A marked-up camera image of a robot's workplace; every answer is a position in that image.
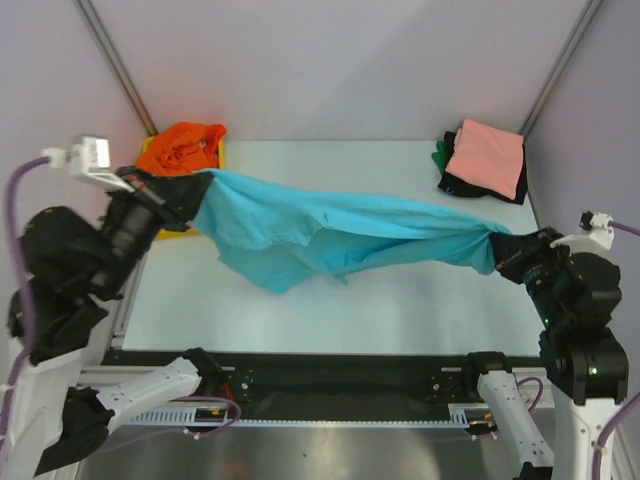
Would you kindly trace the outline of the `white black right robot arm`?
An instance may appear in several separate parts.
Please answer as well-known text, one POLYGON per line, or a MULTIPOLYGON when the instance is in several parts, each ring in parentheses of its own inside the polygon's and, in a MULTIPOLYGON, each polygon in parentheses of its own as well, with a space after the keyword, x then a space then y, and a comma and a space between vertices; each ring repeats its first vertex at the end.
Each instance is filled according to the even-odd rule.
POLYGON ((487 405, 518 479, 610 478, 614 431, 639 401, 628 396, 628 356, 608 327, 622 299, 620 269, 606 257, 614 222, 596 215, 581 229, 490 236, 496 271, 525 287, 543 324, 539 355, 553 397, 554 443, 544 441, 504 354, 468 354, 461 388, 487 405))

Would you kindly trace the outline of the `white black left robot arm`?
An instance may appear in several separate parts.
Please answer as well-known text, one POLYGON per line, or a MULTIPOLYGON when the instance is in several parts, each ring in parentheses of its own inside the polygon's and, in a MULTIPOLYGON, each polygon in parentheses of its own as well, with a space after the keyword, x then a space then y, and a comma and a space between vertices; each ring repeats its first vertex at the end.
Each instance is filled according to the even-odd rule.
POLYGON ((128 168, 117 177, 100 227, 67 207, 50 207, 14 240, 20 286, 7 327, 18 353, 1 413, 5 479, 32 479, 79 462, 131 418, 220 390, 222 370, 200 348, 103 390, 78 384, 106 303, 121 298, 161 230, 189 227, 213 179, 208 172, 160 178, 128 168))

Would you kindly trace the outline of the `light blue t shirt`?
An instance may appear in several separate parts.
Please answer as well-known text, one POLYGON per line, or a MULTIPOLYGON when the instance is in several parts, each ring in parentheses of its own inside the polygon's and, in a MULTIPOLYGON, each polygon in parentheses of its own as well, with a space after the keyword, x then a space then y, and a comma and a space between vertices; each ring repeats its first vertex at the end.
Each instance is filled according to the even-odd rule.
POLYGON ((437 261, 494 271, 489 237, 499 223, 380 194, 314 192, 215 170, 195 226, 220 260, 252 284, 281 294, 316 275, 348 275, 437 261))

